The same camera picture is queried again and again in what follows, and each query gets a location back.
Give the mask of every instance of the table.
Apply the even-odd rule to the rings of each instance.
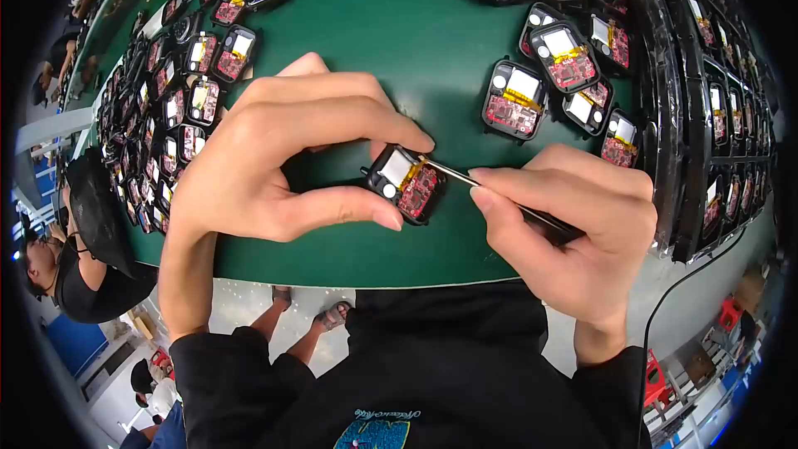
[[[197,7],[194,0],[189,12]],[[521,166],[555,142],[595,152],[598,139],[584,141],[575,127],[549,118],[523,146],[483,134],[479,114],[488,76],[504,55],[521,61],[516,45],[526,9],[470,0],[292,0],[272,12],[248,15],[244,24],[263,33],[255,77],[274,75],[309,51],[321,54],[331,70],[372,72],[397,110],[436,140],[434,159],[459,170]],[[208,16],[205,29],[222,32]],[[616,102],[631,111],[631,83],[613,84]],[[245,86],[233,87],[228,108]],[[254,137],[253,145],[268,143]],[[246,150],[241,158],[242,166],[257,165],[247,161]],[[349,143],[297,156],[285,170],[292,188],[305,190],[358,178],[368,164],[367,144]],[[163,236],[143,234],[139,227],[128,231],[135,258],[159,264]],[[405,225],[401,233],[358,223],[318,229],[286,244],[222,236],[214,275],[334,288],[425,287],[517,276],[485,242],[484,219],[468,187],[457,181],[450,182],[429,226]]]

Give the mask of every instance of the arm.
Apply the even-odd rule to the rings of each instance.
[[[75,246],[77,248],[77,268],[81,272],[81,278],[92,291],[98,291],[105,280],[105,273],[108,271],[108,266],[104,262],[100,262],[92,257],[91,252],[86,248],[86,244],[81,239],[80,233],[77,232],[77,225],[75,224],[75,216],[72,214],[72,205],[69,204],[69,193],[71,189],[66,185],[62,189],[62,199],[66,210],[69,212],[69,225],[67,225],[67,237],[75,236]]]

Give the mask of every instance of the hair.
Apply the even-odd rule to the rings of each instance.
[[[42,88],[42,75],[38,75],[36,80],[34,81],[34,85],[30,88],[30,102],[34,106],[38,106],[42,103],[45,104],[47,107],[47,93]]]

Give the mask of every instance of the hand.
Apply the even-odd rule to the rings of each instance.
[[[294,75],[289,68],[308,59],[300,61],[284,72]],[[280,171],[305,148],[357,138],[374,140],[374,157],[385,142],[420,152],[434,146],[412,120],[394,111],[373,75],[321,72],[254,80],[186,168],[172,200],[169,235],[219,232],[288,242],[340,222],[401,229],[399,211],[374,193],[353,186],[296,195]]]
[[[623,330],[625,339],[629,291],[657,223],[648,175],[562,144],[546,147],[522,170],[470,175],[484,186],[473,188],[472,197],[487,221],[488,244],[529,289],[591,329]],[[513,202],[548,212],[586,236],[555,248]]]

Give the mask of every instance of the leg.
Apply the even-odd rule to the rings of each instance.
[[[271,341],[271,336],[274,334],[274,328],[277,327],[277,320],[280,318],[280,314],[285,312],[291,305],[291,301],[280,294],[281,292],[291,291],[288,286],[274,286],[274,289],[277,290],[277,293],[273,292],[271,307],[266,309],[258,319],[255,319],[250,324],[250,327],[257,329],[266,338],[266,341]]]
[[[337,310],[341,317],[346,319],[346,312],[348,309],[344,305],[339,304],[337,306]],[[335,321],[329,310],[325,311],[325,314],[328,322]],[[309,364],[310,358],[313,356],[314,350],[316,350],[318,337],[328,329],[332,329],[334,327],[334,325],[332,327],[326,325],[322,319],[314,319],[313,324],[310,325],[310,329],[307,331],[307,333],[305,333],[305,335],[300,338],[297,343],[291,346],[291,348],[286,351],[286,354],[293,355],[305,363],[305,365]]]

